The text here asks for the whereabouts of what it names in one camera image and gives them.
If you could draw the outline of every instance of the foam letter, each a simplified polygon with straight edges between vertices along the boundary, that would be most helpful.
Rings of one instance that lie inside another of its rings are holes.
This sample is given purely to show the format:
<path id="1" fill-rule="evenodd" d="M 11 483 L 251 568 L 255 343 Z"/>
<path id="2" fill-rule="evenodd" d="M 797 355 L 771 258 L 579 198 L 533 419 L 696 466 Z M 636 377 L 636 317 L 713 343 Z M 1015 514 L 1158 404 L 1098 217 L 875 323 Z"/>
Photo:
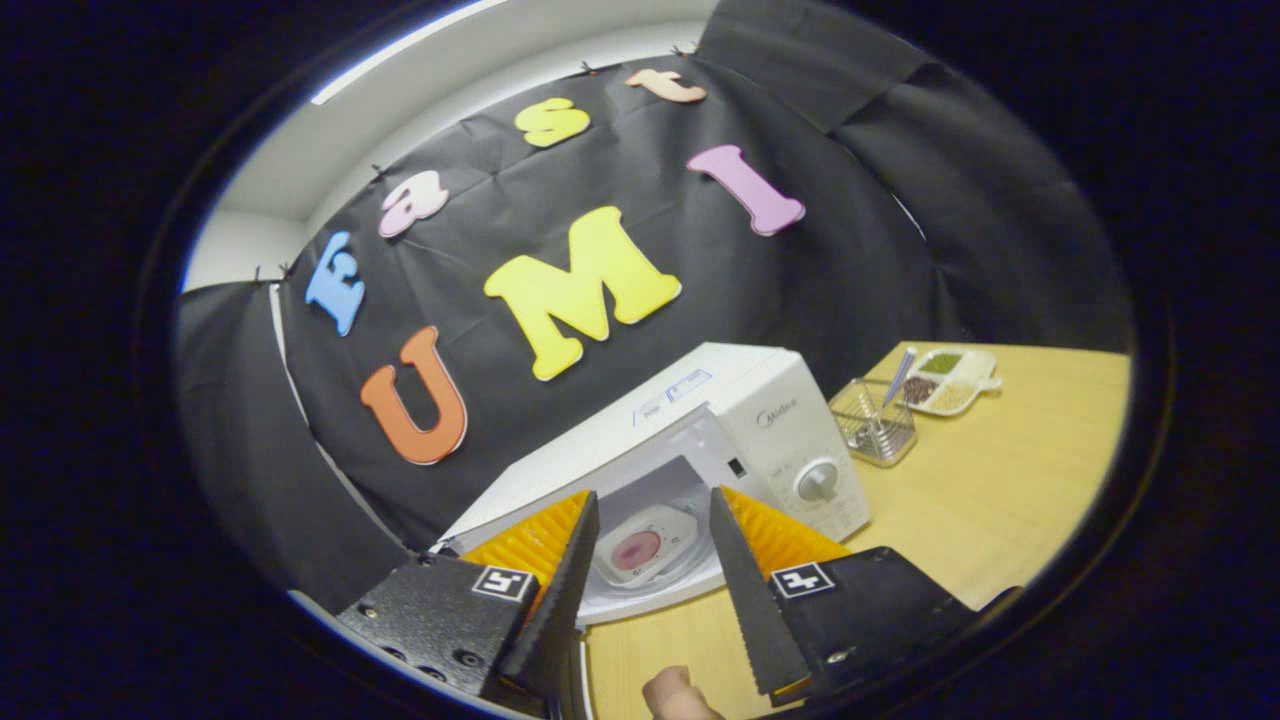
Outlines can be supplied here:
<path id="1" fill-rule="evenodd" d="M 351 322 L 356 319 L 360 301 L 365 299 L 362 281 L 352 284 L 344 282 L 356 274 L 356 259 L 349 252 L 338 252 L 347 246 L 349 237 L 351 233 L 347 232 L 333 233 L 303 296 L 307 302 L 316 302 L 333 315 L 338 322 L 338 334 L 343 337 L 351 332 Z"/>
<path id="2" fill-rule="evenodd" d="M 426 170 L 396 186 L 383 200 L 383 222 L 378 224 L 378 234 L 396 237 L 407 231 L 416 220 L 425 220 L 444 208 L 449 191 L 440 188 L 440 173 Z"/>
<path id="3" fill-rule="evenodd" d="M 582 343 L 556 329 L 552 316 L 594 340 L 609 337 L 603 283 L 614 300 L 613 316 L 632 324 L 680 295 L 680 281 L 664 275 L 631 242 L 622 211 L 596 208 L 568 228 L 570 272 L 527 255 L 494 270 L 484 284 L 502 297 L 534 348 L 534 377 L 549 380 L 582 356 Z"/>
<path id="4" fill-rule="evenodd" d="M 525 142 L 550 147 L 573 137 L 591 124 L 591 115 L 573 108 L 572 100 L 552 97 L 530 105 L 516 115 L 516 127 L 525 131 Z"/>
<path id="5" fill-rule="evenodd" d="M 804 205 L 774 190 L 742 160 L 742 149 L 736 145 L 703 150 L 685 167 L 712 176 L 732 192 L 751 214 L 751 229 L 756 234 L 768 237 L 804 217 Z"/>
<path id="6" fill-rule="evenodd" d="M 457 450 L 467 434 L 467 406 L 435 350 L 436 337 L 439 333 L 435 327 L 428 325 L 401 348 L 401 361 L 417 368 L 422 384 L 440 411 L 434 428 L 424 432 L 408 416 L 404 402 L 396 392 L 396 368 L 383 365 L 374 370 L 360 391 L 360 401 L 374 411 L 396 452 L 416 465 L 439 462 Z"/>
<path id="7" fill-rule="evenodd" d="M 643 85 L 645 90 L 653 92 L 663 100 L 671 100 L 672 102 L 698 102 L 703 97 L 707 97 L 707 91 L 695 86 L 685 87 L 676 82 L 680 73 L 667 70 L 659 73 L 658 70 L 652 70 L 645 68 L 636 74 L 628 77 L 626 83 L 631 87 Z"/>

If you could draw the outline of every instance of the pink letter i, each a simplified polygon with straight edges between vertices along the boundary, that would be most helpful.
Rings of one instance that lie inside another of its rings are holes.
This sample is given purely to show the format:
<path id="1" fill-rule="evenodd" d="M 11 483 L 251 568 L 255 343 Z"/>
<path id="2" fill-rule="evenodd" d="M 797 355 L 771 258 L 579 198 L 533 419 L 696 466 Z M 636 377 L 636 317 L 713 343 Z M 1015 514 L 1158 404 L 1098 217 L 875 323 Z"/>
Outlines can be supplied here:
<path id="1" fill-rule="evenodd" d="M 707 173 L 719 181 L 751 214 L 751 229 L 768 237 L 804 217 L 799 200 L 783 197 L 759 173 L 742 160 L 742 149 L 721 145 L 703 150 L 689 159 L 690 170 Z"/>

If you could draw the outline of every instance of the wooden table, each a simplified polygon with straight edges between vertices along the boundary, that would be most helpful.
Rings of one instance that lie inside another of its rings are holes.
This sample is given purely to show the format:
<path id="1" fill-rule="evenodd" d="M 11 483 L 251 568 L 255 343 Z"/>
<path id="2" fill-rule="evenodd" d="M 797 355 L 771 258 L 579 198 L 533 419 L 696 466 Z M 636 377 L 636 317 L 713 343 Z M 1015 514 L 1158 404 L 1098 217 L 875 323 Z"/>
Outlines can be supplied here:
<path id="1" fill-rule="evenodd" d="M 904 342 L 867 373 L 888 382 Z M 970 345 L 996 356 L 997 393 L 965 413 L 915 413 L 919 439 L 893 468 L 856 461 L 872 521 L 845 546 L 890 546 L 977 610 L 1025 585 L 1088 511 L 1120 439 L 1129 357 L 1050 347 Z M 640 687 L 668 665 L 728 720 L 772 711 L 755 692 L 728 592 L 719 588 L 588 632 L 591 702 L 604 720 L 648 720 Z"/>

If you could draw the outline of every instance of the midea logo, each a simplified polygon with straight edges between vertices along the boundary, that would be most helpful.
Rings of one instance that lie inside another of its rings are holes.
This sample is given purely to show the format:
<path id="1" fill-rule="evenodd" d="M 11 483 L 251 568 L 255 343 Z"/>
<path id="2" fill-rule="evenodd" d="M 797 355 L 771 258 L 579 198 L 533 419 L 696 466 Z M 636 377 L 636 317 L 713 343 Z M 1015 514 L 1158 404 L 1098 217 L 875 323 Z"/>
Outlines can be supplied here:
<path id="1" fill-rule="evenodd" d="M 755 416 L 755 424 L 760 425 L 764 429 L 769 429 L 769 428 L 773 427 L 773 423 L 778 418 L 781 418 L 781 416 L 786 415 L 787 413 L 790 413 L 791 409 L 795 407 L 795 406 L 796 406 L 796 401 L 795 401 L 795 398 L 792 398 L 790 402 L 783 402 L 782 405 L 778 405 L 773 410 L 764 410 L 763 413 L 760 413 L 759 415 Z"/>

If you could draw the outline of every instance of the screw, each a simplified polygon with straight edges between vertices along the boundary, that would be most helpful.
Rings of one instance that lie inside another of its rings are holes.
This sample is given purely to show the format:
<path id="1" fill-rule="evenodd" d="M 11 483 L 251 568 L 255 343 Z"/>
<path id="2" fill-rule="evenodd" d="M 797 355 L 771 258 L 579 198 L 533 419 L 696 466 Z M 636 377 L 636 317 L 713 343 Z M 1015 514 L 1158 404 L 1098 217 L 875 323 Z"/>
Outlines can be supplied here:
<path id="1" fill-rule="evenodd" d="M 454 652 L 453 659 L 466 665 L 467 667 L 479 667 L 484 665 L 484 659 L 481 659 L 479 655 L 474 652 L 467 652 L 465 650 Z"/>

